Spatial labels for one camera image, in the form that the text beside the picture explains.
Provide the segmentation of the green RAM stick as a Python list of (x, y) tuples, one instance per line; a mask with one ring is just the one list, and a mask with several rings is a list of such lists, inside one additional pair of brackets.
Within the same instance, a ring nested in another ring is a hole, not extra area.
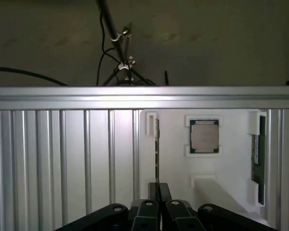
[(265, 202), (265, 136), (266, 117), (259, 116), (259, 134), (252, 135), (251, 180), (258, 184), (258, 203)]

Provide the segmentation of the white parts rack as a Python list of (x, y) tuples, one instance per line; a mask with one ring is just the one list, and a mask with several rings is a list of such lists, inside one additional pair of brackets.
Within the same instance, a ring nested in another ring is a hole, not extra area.
[[(155, 121), (159, 120), (159, 180), (173, 199), (193, 208), (210, 203), (266, 223), (258, 201), (259, 183), (251, 179), (252, 138), (259, 131), (260, 112), (249, 109), (159, 109), (140, 114), (140, 192), (155, 181)], [(207, 137), (217, 153), (190, 152), (191, 120), (217, 119), (219, 139)]]

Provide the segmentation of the CPU with silver lid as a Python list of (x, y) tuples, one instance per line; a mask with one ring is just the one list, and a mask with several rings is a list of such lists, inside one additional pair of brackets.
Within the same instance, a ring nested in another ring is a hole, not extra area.
[(219, 120), (218, 119), (191, 119), (190, 154), (217, 154), (219, 153)]

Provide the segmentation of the metal tripod stand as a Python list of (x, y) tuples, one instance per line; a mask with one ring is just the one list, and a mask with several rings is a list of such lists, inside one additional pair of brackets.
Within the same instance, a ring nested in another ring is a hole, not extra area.
[[(115, 79), (119, 72), (124, 71), (126, 77), (117, 80), (117, 85), (128, 84), (137, 86), (143, 84), (145, 86), (155, 86), (156, 84), (143, 77), (134, 69), (135, 59), (129, 56), (129, 44), (132, 38), (131, 26), (125, 26), (121, 32), (116, 30), (106, 0), (96, 0), (97, 7), (100, 12), (100, 26), (102, 29), (102, 56), (100, 58), (97, 70), (96, 85), (99, 85), (100, 70), (103, 58), (108, 56), (117, 62), (113, 73), (104, 81), (103, 86), (107, 86), (113, 79)], [(112, 47), (105, 49), (105, 31), (108, 31)]]

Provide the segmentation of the aluminium table edge rail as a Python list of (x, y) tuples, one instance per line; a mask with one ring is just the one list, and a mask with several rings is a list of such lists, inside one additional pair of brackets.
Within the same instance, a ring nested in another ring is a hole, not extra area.
[(0, 110), (289, 109), (289, 86), (0, 87)]

